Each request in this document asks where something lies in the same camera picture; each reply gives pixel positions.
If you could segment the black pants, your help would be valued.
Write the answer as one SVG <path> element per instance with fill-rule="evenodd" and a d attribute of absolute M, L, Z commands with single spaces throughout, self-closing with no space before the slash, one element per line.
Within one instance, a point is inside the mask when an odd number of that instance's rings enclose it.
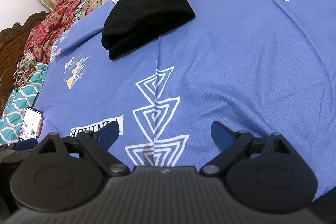
<path fill-rule="evenodd" d="M 114 60 L 194 18 L 187 0 L 119 0 L 104 23 L 101 43 Z"/>

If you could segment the smartphone with lit screen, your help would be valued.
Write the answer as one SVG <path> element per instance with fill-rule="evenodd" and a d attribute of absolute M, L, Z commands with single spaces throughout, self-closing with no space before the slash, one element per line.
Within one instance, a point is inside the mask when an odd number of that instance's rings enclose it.
<path fill-rule="evenodd" d="M 19 132 L 19 140 L 38 139 L 43 125 L 43 113 L 32 107 L 28 107 L 22 120 Z"/>

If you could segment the teal white patterned pillow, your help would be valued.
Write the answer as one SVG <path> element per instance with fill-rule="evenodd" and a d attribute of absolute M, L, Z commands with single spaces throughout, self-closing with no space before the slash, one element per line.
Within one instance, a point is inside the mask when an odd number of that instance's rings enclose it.
<path fill-rule="evenodd" d="M 26 108 L 32 107 L 38 92 L 42 88 L 47 64 L 37 63 L 35 72 L 25 86 L 13 90 L 1 115 L 1 145 L 16 143 Z"/>

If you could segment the carved wooden headboard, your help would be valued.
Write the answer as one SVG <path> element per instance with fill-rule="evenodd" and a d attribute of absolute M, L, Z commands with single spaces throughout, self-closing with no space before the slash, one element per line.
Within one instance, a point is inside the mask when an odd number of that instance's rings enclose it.
<path fill-rule="evenodd" d="M 26 40 L 31 30 L 41 23 L 48 14 L 45 11 L 30 15 L 25 23 L 15 23 L 11 28 L 5 28 L 0 33 L 0 107 L 1 114 L 14 88 L 13 75 L 17 63 L 21 60 Z"/>

